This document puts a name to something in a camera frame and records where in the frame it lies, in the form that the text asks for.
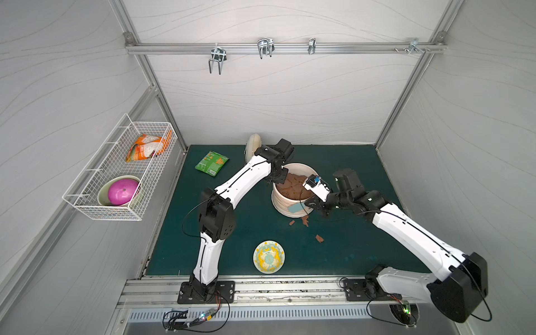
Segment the white ceramic pot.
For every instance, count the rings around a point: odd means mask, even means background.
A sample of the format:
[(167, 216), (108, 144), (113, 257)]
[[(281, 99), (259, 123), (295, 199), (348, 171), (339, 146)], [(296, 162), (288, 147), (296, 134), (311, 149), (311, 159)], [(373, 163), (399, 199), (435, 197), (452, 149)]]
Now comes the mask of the white ceramic pot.
[[(310, 175), (318, 175), (312, 167), (302, 163), (289, 163), (284, 165), (284, 167), (288, 169), (288, 177), (292, 177), (293, 175), (304, 177), (300, 185), (302, 185), (304, 180)], [(309, 215), (314, 210), (305, 205), (305, 201), (311, 197), (309, 191), (303, 190), (301, 193), (298, 192), (297, 196), (300, 195), (302, 199), (295, 200), (283, 195), (278, 187), (281, 187), (281, 184), (272, 184), (272, 205), (283, 216), (296, 219)]]

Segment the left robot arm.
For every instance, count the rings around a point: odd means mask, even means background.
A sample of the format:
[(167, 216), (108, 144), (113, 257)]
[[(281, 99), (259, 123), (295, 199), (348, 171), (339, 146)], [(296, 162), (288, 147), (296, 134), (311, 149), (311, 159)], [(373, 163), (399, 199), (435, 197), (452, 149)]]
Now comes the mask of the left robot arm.
[(215, 189), (201, 193), (198, 212), (200, 249), (189, 283), (208, 295), (215, 290), (219, 275), (219, 260), (224, 241), (237, 227), (235, 209), (242, 198), (260, 181), (283, 184), (288, 175), (284, 167), (294, 147), (281, 139), (275, 146), (261, 145), (236, 174)]

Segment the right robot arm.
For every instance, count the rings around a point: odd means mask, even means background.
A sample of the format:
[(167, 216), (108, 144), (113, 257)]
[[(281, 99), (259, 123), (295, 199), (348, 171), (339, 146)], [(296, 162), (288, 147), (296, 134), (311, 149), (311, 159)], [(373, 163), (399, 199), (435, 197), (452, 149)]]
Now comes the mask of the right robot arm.
[(303, 183), (313, 193), (304, 204), (327, 217), (334, 209), (350, 210), (393, 237), (415, 255), (429, 273), (408, 272), (377, 265), (365, 276), (363, 290), (372, 300), (407, 296), (431, 303), (444, 316), (466, 322), (488, 294), (487, 261), (442, 241), (407, 216), (379, 191), (367, 191), (356, 171), (334, 173), (336, 191), (310, 175)]

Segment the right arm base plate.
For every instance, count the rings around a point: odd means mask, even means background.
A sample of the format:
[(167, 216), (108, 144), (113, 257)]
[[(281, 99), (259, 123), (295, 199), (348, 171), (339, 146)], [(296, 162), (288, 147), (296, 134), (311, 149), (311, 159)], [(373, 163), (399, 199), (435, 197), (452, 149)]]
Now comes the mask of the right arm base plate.
[(375, 300), (377, 297), (377, 290), (372, 280), (343, 277), (339, 285), (345, 293), (346, 300), (349, 302), (367, 302)]

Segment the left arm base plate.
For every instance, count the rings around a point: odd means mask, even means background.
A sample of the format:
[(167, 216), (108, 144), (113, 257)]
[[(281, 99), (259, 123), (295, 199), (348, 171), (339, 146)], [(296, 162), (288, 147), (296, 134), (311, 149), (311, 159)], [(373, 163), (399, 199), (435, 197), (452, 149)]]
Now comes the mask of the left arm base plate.
[(216, 281), (204, 285), (197, 279), (183, 282), (177, 298), (178, 304), (216, 304), (217, 301), (233, 303), (235, 299), (234, 281)]

